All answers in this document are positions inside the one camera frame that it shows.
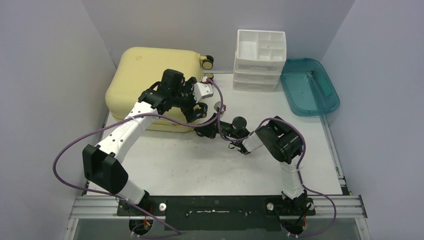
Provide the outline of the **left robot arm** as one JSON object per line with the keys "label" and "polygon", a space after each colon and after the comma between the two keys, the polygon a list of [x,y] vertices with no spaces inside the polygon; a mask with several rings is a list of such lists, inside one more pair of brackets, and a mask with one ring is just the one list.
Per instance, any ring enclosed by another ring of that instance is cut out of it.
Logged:
{"label": "left robot arm", "polygon": [[213,94],[208,77],[185,79],[183,73],[166,69],[161,81],[141,93],[129,114],[105,139],[83,149],[85,178],[129,201],[137,215],[145,214],[150,207],[149,193],[130,180],[122,166],[125,156],[147,128],[172,108],[179,108],[188,123],[205,118],[208,106],[201,100]]}

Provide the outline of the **yellow hard-shell suitcase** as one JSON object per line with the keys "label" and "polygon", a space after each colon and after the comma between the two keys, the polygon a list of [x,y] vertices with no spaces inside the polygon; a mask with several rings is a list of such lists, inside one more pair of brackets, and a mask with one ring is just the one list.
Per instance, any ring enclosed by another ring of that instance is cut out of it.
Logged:
{"label": "yellow hard-shell suitcase", "polygon": [[205,70],[213,68],[214,58],[195,51],[154,47],[132,47],[121,56],[106,91],[105,103],[116,121],[123,120],[143,91],[161,81],[166,69],[183,73],[186,80],[200,82]]}

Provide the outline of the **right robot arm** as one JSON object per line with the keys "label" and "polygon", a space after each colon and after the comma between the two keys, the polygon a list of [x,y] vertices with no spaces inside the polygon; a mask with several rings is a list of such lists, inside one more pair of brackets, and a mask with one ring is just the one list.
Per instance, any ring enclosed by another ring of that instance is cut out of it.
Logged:
{"label": "right robot arm", "polygon": [[231,123],[214,120],[211,124],[194,128],[199,137],[214,139],[222,135],[229,139],[229,148],[237,149],[243,155],[265,147],[279,162],[282,173],[281,206],[276,203],[270,211],[282,215],[314,215],[315,206],[302,186],[297,164],[304,153],[304,143],[300,135],[279,116],[270,118],[265,125],[254,131],[247,129],[244,117],[237,116]]}

